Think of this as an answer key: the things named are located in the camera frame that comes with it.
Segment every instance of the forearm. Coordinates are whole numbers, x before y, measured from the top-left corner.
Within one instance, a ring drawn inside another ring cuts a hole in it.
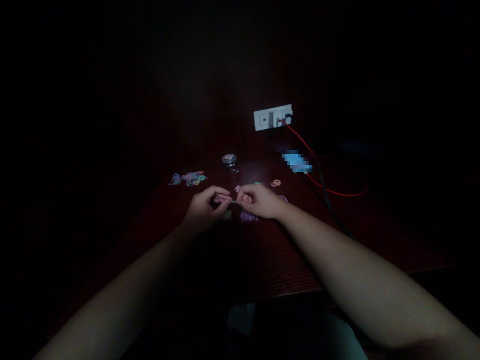
[[[377,343],[400,348],[468,332],[405,273],[346,235],[291,204],[278,221],[338,305]]]
[[[195,233],[179,226],[85,304],[36,359],[119,359],[133,343]]]

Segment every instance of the small jar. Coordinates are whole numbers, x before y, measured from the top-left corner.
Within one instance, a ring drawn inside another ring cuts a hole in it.
[[[221,157],[221,162],[225,169],[237,174],[240,169],[237,168],[237,156],[235,154],[226,154]]]

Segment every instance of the dark red table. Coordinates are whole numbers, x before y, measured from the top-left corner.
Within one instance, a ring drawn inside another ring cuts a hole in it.
[[[220,164],[203,169],[207,179],[198,186],[158,185],[125,234],[105,257],[94,276],[71,303],[60,323],[66,321],[95,292],[177,226],[192,196],[210,185],[236,196],[237,185],[261,182],[278,195],[338,229],[322,203],[322,191],[305,175],[295,174],[280,156],[241,164],[240,172],[226,172]],[[357,193],[364,182],[338,165],[325,162],[327,186],[343,193]],[[274,179],[281,186],[270,187]],[[411,274],[450,264],[436,249],[423,243],[395,218],[381,210],[369,193],[358,197],[332,194],[338,217],[359,242]],[[208,296],[225,304],[241,304],[320,289],[288,233],[274,220],[242,224],[240,207],[230,206],[231,220],[220,221],[202,234],[183,261],[172,288],[187,297]]]

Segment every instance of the person's right hand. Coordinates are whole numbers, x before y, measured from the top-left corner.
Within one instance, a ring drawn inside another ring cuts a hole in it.
[[[246,211],[266,219],[277,219],[288,206],[272,190],[260,184],[243,185],[236,200]]]

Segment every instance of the electrical outlet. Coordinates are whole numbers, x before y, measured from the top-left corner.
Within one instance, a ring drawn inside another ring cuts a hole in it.
[[[272,107],[265,110],[253,112],[253,120],[255,121],[255,131],[278,128],[284,126],[278,119],[282,119],[287,124],[292,121],[291,117],[285,118],[286,114],[294,114],[292,104]]]

